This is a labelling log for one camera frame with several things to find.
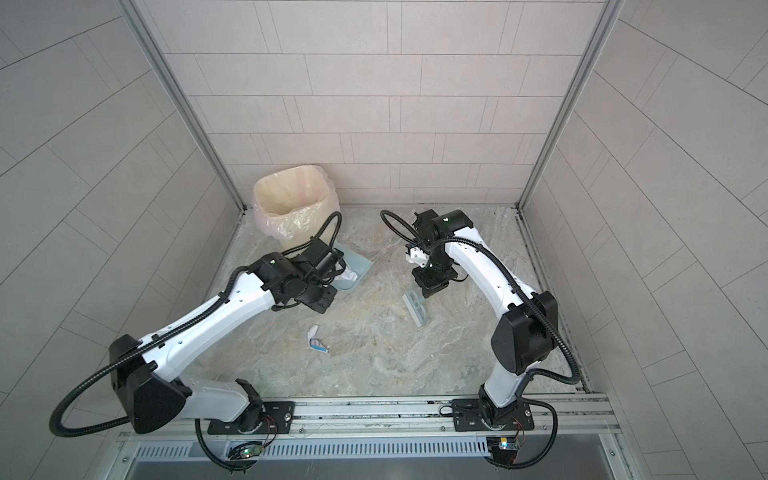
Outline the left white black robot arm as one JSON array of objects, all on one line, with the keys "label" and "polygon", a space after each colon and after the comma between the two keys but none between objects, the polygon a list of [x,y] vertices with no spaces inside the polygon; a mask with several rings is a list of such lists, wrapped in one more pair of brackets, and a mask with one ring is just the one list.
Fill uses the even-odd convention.
[{"label": "left white black robot arm", "polygon": [[[230,424],[240,433],[261,426],[268,437],[278,427],[263,399],[248,381],[183,379],[184,370],[245,321],[266,312],[306,306],[325,313],[337,293],[333,281],[347,268],[344,254],[323,229],[300,245],[273,252],[250,265],[236,267],[222,291],[179,320],[140,339],[123,335],[109,347],[110,362],[73,388],[54,408],[50,432],[60,438],[96,434],[129,424],[139,434],[151,433],[177,419],[193,419],[206,457],[229,474],[247,473],[256,458],[225,460],[204,442],[204,419]],[[64,413],[85,391],[109,378],[124,416],[107,422],[68,427]]]}]

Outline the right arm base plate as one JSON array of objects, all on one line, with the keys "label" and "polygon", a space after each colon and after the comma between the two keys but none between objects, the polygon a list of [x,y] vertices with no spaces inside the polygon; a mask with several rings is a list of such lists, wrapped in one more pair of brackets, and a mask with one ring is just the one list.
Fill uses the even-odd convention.
[{"label": "right arm base plate", "polygon": [[492,403],[488,407],[481,406],[478,398],[452,399],[450,414],[457,432],[535,429],[529,404],[523,400],[497,409]]}]

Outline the beige trash bin with bag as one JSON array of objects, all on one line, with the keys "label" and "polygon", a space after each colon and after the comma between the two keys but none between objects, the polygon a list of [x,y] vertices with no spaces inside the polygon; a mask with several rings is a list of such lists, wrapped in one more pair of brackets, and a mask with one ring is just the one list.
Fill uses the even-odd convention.
[{"label": "beige trash bin with bag", "polygon": [[257,228],[284,249],[308,241],[340,210],[335,186],[319,166],[302,165],[267,175],[252,192]]}]

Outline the grey-green plastic dustpan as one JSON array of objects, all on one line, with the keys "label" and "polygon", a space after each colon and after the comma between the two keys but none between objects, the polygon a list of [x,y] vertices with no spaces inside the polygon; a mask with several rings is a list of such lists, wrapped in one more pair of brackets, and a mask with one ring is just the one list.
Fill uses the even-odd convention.
[{"label": "grey-green plastic dustpan", "polygon": [[337,282],[335,278],[332,281],[331,285],[335,287],[337,290],[350,291],[354,289],[362,280],[362,278],[368,273],[373,262],[367,259],[366,257],[358,254],[357,252],[347,248],[344,245],[336,244],[335,248],[343,253],[343,260],[346,263],[346,267],[349,266],[351,269],[353,269],[357,273],[358,280],[355,283]]}]

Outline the grey-green hand brush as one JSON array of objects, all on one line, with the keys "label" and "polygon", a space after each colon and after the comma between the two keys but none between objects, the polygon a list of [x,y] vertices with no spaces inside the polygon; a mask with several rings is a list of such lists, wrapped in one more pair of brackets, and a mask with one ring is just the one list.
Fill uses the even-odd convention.
[{"label": "grey-green hand brush", "polygon": [[415,290],[407,290],[403,295],[403,300],[416,326],[424,327],[428,322],[424,297]]}]

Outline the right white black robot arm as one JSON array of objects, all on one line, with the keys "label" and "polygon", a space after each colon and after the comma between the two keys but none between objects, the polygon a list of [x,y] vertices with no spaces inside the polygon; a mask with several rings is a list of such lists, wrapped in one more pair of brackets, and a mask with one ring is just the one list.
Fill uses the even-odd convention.
[{"label": "right white black robot arm", "polygon": [[566,385],[581,381],[578,362],[559,333],[558,303],[519,280],[490,250],[461,210],[439,215],[427,210],[407,223],[383,210],[384,224],[406,242],[407,260],[422,296],[428,298],[458,280],[461,267],[498,317],[491,336],[496,364],[478,393],[479,415],[491,428],[512,422],[523,392],[537,376]]}]

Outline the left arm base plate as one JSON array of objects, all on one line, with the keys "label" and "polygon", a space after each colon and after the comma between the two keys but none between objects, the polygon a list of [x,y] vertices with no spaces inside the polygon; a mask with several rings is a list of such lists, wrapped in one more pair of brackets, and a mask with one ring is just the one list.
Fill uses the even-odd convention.
[{"label": "left arm base plate", "polygon": [[211,420],[209,435],[275,435],[290,431],[296,404],[292,401],[256,402],[235,420]]}]

